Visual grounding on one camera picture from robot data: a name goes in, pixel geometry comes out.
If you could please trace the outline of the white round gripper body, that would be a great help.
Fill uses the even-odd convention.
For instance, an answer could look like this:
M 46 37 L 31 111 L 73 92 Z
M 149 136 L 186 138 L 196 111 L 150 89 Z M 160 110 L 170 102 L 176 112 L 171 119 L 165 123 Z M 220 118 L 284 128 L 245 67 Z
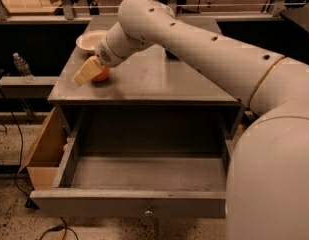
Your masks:
M 113 68 L 125 61 L 125 58 L 115 55 L 105 40 L 99 41 L 95 45 L 95 55 L 102 65 Z

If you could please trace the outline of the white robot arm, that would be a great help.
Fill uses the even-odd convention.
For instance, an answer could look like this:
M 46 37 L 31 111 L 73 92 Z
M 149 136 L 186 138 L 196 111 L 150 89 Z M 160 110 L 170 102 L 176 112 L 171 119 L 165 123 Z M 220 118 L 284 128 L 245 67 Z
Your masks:
M 187 24 L 157 1 L 123 0 L 73 79 L 82 85 L 153 44 L 258 116 L 232 152 L 226 239 L 309 240 L 309 65 Z

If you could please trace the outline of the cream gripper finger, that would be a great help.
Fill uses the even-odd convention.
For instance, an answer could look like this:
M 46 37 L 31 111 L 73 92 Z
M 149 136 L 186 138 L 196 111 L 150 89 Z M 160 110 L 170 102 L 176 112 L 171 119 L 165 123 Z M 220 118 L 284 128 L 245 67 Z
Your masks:
M 102 73 L 102 65 L 96 56 L 89 57 L 73 76 L 72 81 L 82 86 Z

